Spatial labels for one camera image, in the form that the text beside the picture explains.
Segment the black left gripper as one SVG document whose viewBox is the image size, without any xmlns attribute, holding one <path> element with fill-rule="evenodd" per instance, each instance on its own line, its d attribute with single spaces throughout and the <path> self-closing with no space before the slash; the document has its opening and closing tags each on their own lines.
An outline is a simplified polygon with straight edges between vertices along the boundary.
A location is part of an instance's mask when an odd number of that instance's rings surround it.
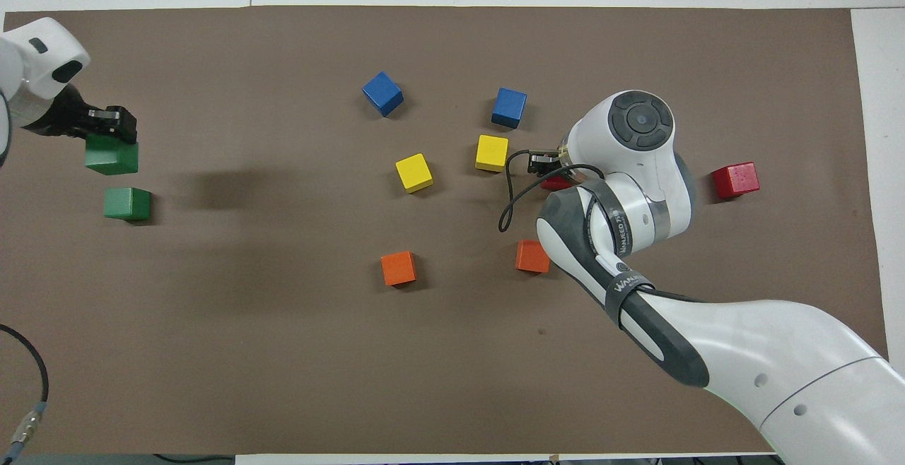
<svg viewBox="0 0 905 465">
<path fill-rule="evenodd" d="M 32 123 L 32 132 L 40 136 L 68 136 L 87 139 L 89 136 L 111 136 L 128 144 L 138 143 L 138 121 L 121 105 L 106 108 L 107 119 L 89 117 L 94 110 L 74 85 L 65 86 L 56 95 L 48 111 Z"/>
</svg>

